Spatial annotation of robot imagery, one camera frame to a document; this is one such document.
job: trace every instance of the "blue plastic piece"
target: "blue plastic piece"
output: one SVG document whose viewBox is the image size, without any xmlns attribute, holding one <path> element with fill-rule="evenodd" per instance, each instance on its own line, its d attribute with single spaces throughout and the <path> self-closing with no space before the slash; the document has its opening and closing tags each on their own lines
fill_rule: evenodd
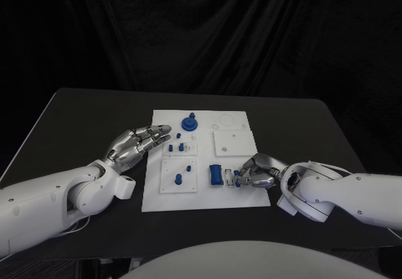
<svg viewBox="0 0 402 279">
<path fill-rule="evenodd" d="M 210 171 L 210 184 L 211 185 L 223 185 L 220 165 L 218 164 L 211 164 L 208 166 L 208 171 Z"/>
<path fill-rule="evenodd" d="M 181 184 L 181 175 L 177 173 L 175 174 L 175 180 L 174 180 L 174 183 L 177 184 L 177 185 L 180 185 Z"/>
<path fill-rule="evenodd" d="M 197 121 L 194 119 L 194 113 L 191 112 L 190 113 L 190 116 L 185 117 L 181 121 L 181 128 L 185 130 L 185 131 L 192 131 L 195 128 L 197 128 Z"/>
<path fill-rule="evenodd" d="M 234 176 L 237 176 L 239 175 L 239 171 L 237 170 L 233 170 L 233 174 L 234 174 Z"/>
</svg>

